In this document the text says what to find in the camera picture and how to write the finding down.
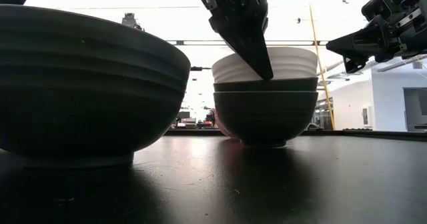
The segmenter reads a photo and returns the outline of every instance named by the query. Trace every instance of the table surface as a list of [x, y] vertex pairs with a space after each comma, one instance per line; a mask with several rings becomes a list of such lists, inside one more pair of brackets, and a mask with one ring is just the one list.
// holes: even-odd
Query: table surface
[[162, 137], [132, 166], [23, 169], [0, 151], [1, 223], [426, 223], [427, 143]]

